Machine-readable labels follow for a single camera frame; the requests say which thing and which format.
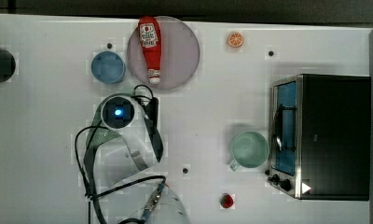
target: small orange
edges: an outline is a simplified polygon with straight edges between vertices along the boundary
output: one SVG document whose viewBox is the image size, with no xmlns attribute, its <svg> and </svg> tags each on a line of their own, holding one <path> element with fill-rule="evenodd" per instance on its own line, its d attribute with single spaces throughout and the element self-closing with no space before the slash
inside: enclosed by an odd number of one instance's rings
<svg viewBox="0 0 373 224">
<path fill-rule="evenodd" d="M 238 48 L 242 46 L 243 37 L 238 32 L 233 32 L 228 37 L 228 44 L 233 48 Z"/>
</svg>

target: pink plate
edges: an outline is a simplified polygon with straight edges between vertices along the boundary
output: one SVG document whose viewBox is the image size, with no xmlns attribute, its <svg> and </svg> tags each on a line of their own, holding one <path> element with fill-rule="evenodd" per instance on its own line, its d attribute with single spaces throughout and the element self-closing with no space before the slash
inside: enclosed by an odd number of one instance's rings
<svg viewBox="0 0 373 224">
<path fill-rule="evenodd" d="M 172 17 L 156 17 L 162 37 L 160 83 L 151 84 L 137 29 L 128 44 L 128 62 L 131 72 L 152 88 L 171 89 L 188 81 L 195 73 L 200 57 L 198 38 L 182 21 Z"/>
</svg>

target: blue light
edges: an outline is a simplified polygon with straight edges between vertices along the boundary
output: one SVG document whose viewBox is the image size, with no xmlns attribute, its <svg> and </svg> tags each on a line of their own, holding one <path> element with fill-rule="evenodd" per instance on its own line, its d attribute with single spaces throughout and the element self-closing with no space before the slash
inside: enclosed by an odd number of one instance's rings
<svg viewBox="0 0 373 224">
<path fill-rule="evenodd" d="M 115 116 L 120 116 L 120 115 L 122 115 L 122 110 L 117 109 L 117 110 L 115 111 Z"/>
</svg>

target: green mug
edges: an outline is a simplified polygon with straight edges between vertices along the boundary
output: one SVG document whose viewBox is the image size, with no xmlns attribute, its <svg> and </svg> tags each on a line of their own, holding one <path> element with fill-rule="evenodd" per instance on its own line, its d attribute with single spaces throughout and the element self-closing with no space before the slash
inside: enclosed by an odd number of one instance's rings
<svg viewBox="0 0 373 224">
<path fill-rule="evenodd" d="M 269 156 L 269 144 L 265 137 L 256 132 L 240 133 L 230 144 L 233 161 L 230 169 L 236 171 L 239 166 L 256 168 Z"/>
</svg>

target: blue bowl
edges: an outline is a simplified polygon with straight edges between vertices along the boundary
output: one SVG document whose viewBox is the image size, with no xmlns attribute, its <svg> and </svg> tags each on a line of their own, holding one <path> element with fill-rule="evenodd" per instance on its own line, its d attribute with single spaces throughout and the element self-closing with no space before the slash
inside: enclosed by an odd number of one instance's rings
<svg viewBox="0 0 373 224">
<path fill-rule="evenodd" d="M 116 53 L 104 51 L 94 57 L 91 72 L 103 83 L 117 83 L 125 76 L 125 63 Z"/>
</svg>

